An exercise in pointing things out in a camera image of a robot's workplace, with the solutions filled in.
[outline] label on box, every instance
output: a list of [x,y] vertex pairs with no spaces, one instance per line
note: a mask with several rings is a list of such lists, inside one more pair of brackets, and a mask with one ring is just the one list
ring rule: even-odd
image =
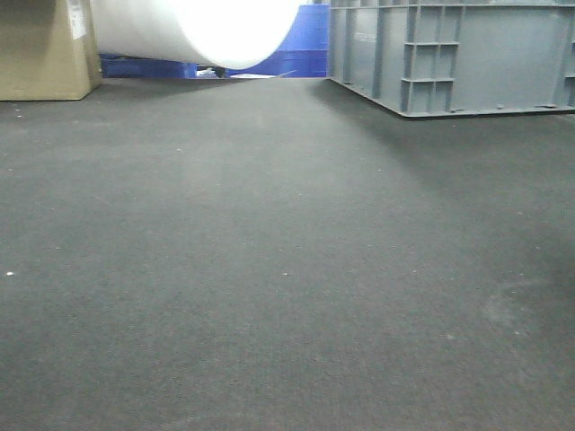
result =
[[82,0],[68,0],[68,11],[70,13],[70,25],[72,27],[72,38],[80,39],[88,32],[86,28],[86,17],[82,8]]

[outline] crate base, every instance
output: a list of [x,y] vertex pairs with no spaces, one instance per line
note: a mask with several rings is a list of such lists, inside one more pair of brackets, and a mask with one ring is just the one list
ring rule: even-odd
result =
[[555,114],[572,114],[575,112],[575,107],[570,105],[565,106],[534,106],[533,108],[502,108],[500,110],[457,110],[457,111],[437,111],[437,112],[406,112],[403,110],[395,109],[394,107],[385,104],[379,99],[374,99],[369,95],[365,94],[362,89],[355,87],[352,84],[344,84],[338,81],[333,76],[328,76],[328,79],[334,83],[340,85],[341,87],[360,95],[364,99],[372,101],[377,105],[390,110],[404,118],[407,119],[425,119],[425,118],[435,118],[441,119],[445,117],[474,117],[479,115],[511,115],[511,114],[529,114],[529,113],[555,113]]

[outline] brown cardboard box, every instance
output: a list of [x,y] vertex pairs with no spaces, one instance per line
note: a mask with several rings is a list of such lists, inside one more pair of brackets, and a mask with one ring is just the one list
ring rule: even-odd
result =
[[90,0],[0,0],[0,101],[80,100],[101,83]]

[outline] white roll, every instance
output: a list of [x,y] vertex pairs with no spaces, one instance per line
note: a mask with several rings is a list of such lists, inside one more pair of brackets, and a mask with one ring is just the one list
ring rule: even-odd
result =
[[101,52],[230,69],[287,36],[300,0],[91,0]]

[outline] gray carpet floor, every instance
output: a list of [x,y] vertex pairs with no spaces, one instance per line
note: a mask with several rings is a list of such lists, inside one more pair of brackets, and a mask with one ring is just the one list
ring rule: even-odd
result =
[[329,81],[0,103],[3,431],[569,431],[575,121]]

